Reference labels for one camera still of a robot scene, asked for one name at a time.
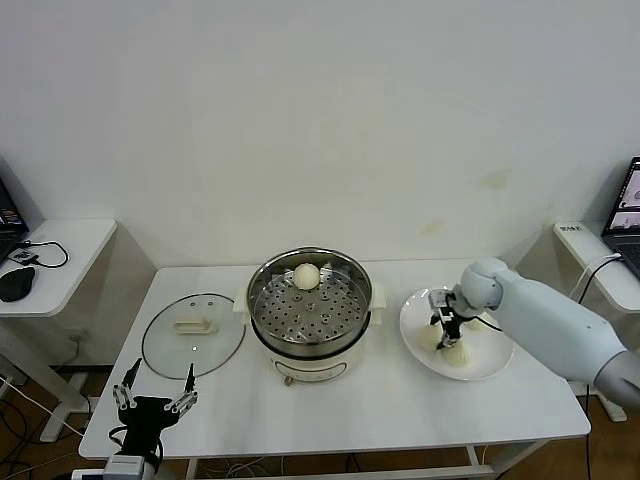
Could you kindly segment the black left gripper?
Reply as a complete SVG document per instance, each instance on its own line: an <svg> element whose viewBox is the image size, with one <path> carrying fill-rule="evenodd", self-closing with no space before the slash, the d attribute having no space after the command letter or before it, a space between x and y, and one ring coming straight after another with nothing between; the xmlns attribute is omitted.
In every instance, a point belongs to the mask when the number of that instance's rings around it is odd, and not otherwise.
<svg viewBox="0 0 640 480"><path fill-rule="evenodd" d="M162 431L175 425L176 415L183 416L198 401L193 363L189 367L184 391L174 400L147 396L134 398L132 387L141 362L142 359L138 358L122 381L112 387L119 420L126 427L121 452L140 457L155 454Z"/></svg>

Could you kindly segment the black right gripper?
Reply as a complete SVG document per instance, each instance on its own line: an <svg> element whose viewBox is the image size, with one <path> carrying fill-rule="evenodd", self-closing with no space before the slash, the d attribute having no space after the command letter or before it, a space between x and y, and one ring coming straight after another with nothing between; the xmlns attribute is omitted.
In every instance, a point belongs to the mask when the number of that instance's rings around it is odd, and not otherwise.
<svg viewBox="0 0 640 480"><path fill-rule="evenodd" d="M461 325L470 321L469 317L461 316L453 309L452 297L452 294L446 294L444 296L444 306L440 308L441 323L445 334L442 335L437 344L438 350L448 347L448 336L449 346L455 346L460 340Z"/></svg>

